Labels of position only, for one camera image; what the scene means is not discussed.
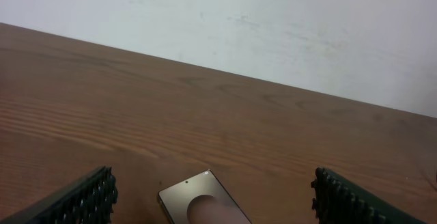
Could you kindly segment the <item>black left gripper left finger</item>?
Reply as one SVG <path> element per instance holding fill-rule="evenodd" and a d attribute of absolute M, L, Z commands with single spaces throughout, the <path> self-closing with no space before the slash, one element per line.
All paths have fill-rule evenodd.
<path fill-rule="evenodd" d="M 1 223 L 108 224 L 118 198 L 115 183 L 110 167 L 98 167 Z"/>

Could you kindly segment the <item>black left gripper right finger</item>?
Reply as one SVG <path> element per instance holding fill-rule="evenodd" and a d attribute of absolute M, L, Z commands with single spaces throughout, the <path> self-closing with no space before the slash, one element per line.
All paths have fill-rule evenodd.
<path fill-rule="evenodd" d="M 322 224 L 424 224 L 334 171 L 318 167 L 311 209 Z"/>

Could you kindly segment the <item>silver Galaxy smartphone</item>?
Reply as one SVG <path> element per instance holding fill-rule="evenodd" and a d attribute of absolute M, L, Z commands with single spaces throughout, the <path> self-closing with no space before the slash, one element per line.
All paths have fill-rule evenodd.
<path fill-rule="evenodd" d="M 158 192 L 158 202 L 172 224 L 250 224 L 210 170 Z"/>

